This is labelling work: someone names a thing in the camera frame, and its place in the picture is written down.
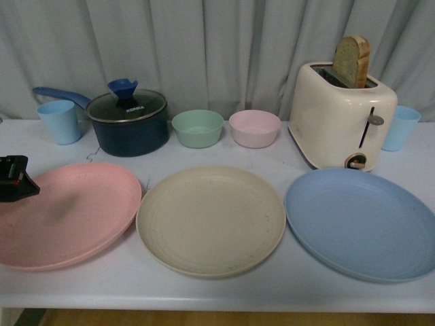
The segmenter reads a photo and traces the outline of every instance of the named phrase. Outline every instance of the toaster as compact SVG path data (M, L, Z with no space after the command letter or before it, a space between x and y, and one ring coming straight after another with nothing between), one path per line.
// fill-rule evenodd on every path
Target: toaster
M352 88L332 62L303 65L296 80L288 128L314 168L370 171L397 107L396 93L371 76Z

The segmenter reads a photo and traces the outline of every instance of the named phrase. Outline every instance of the cup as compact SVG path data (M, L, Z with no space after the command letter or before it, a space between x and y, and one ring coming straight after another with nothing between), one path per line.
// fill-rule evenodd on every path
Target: cup
M80 139L80 129L73 101L48 102L38 107L37 112L52 138L59 145L72 144Z
M387 136L382 145L384 151L398 151L413 133L421 114L417 111L398 105Z

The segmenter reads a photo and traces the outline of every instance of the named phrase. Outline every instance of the wooden floor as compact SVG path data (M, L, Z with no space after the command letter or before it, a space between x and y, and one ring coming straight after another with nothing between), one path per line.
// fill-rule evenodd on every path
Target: wooden floor
M39 326L434 326L435 314L48 309Z

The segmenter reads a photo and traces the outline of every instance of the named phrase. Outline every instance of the plate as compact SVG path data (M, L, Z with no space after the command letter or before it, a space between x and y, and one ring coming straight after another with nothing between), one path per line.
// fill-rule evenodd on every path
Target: plate
M0 264L52 270L88 259L131 224L141 186L109 163L64 166L33 178L39 195L0 203Z
M175 173L137 212L148 251L173 270L202 278L242 273L266 259L285 230L282 198L265 180L231 166Z
M394 283L435 269L435 216L383 178L346 168L315 170L287 190L293 233L325 265L362 280Z

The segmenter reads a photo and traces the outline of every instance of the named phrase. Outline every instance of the beige plate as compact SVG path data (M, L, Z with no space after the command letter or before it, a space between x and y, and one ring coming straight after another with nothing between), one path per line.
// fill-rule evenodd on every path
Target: beige plate
M242 273L266 259L285 229L280 195L253 173L204 166L175 173L143 198L137 231L150 253L205 278Z

